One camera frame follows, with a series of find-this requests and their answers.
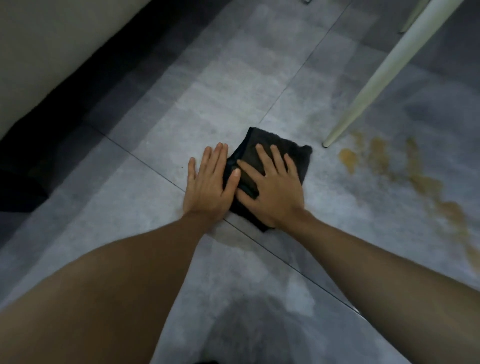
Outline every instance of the black towel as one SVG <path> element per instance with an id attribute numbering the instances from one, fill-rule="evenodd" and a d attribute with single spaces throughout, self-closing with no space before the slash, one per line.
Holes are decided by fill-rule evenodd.
<path id="1" fill-rule="evenodd" d="M 227 165 L 225 166 L 225 172 L 223 174 L 223 186 L 225 187 L 227 180 L 235 168 L 238 168 L 237 160 L 241 159 L 250 164 L 261 174 L 265 175 L 264 167 L 260 158 L 258 158 L 257 150 L 255 146 L 261 144 L 268 156 L 273 160 L 272 152 L 270 150 L 271 145 L 276 145 L 280 150 L 280 154 L 288 155 L 293 159 L 297 166 L 300 182 L 303 183 L 305 175 L 307 174 L 308 165 L 310 163 L 310 155 L 312 154 L 311 146 L 299 146 L 290 140 L 280 138 L 278 135 L 266 132 L 265 130 L 258 128 L 249 128 L 245 139 L 239 147 L 233 152 L 230 158 L 227 159 Z M 258 197 L 258 189 L 255 182 L 244 172 L 241 172 L 239 188 L 242 189 L 251 198 Z M 253 225 L 258 227 L 261 231 L 269 229 L 268 226 L 263 224 L 257 219 L 244 205 L 240 203 L 235 197 L 233 199 L 230 211 L 235 214 L 246 218 Z"/>

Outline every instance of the chair leg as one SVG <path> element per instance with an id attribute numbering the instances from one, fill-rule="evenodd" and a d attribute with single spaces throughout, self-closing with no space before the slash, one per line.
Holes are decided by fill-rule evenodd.
<path id="1" fill-rule="evenodd" d="M 419 2 L 417 2 L 417 5 L 415 5 L 412 12 L 408 16 L 407 21 L 405 22 L 403 27 L 400 29 L 400 33 L 405 33 L 407 30 L 410 29 L 413 22 L 418 18 L 420 14 L 422 14 L 422 12 L 425 10 L 429 2 L 430 0 L 419 0 Z"/>
<path id="2" fill-rule="evenodd" d="M 323 142 L 322 145 L 325 148 L 330 146 L 363 113 L 462 2 L 463 0 L 430 1 L 425 11 L 400 39 L 342 115 L 338 124 Z"/>

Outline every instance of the floor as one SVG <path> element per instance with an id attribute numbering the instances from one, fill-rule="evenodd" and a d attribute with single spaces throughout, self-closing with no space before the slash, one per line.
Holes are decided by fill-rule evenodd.
<path id="1" fill-rule="evenodd" d="M 100 245 L 176 219 L 188 158 L 236 147 L 252 125 L 313 147 L 304 190 L 315 216 L 480 289 L 480 54 L 468 22 L 478 5 L 467 0 L 324 149 L 415 1 L 198 3 L 161 32 L 149 5 L 89 61 L 80 123 L 49 161 L 50 199 L 0 215 L 3 304 Z M 406 362 L 296 241 L 232 214 L 202 238 L 152 362 L 207 359 Z"/>

